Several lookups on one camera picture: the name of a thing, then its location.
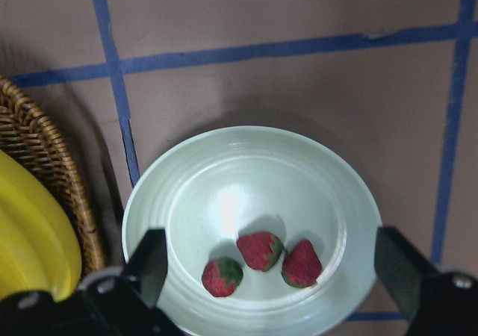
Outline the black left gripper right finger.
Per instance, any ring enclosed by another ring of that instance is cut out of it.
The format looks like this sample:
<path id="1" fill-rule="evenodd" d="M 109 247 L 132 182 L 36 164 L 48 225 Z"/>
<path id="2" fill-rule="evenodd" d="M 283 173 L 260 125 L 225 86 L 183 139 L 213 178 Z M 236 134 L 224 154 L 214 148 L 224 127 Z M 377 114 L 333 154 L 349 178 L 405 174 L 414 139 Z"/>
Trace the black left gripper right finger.
<path id="1" fill-rule="evenodd" d="M 423 283 L 438 269 L 390 226 L 377 229 L 374 269 L 401 314 L 412 322 L 420 310 Z"/>

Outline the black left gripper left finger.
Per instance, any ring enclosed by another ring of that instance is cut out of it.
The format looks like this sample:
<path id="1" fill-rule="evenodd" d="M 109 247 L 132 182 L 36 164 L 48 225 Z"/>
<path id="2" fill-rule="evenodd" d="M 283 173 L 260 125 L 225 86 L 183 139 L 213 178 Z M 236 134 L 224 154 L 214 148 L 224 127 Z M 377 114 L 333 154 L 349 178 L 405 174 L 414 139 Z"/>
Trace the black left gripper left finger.
<path id="1" fill-rule="evenodd" d="M 150 229 L 144 234 L 120 276 L 149 307 L 158 304 L 167 277 L 165 230 Z"/>

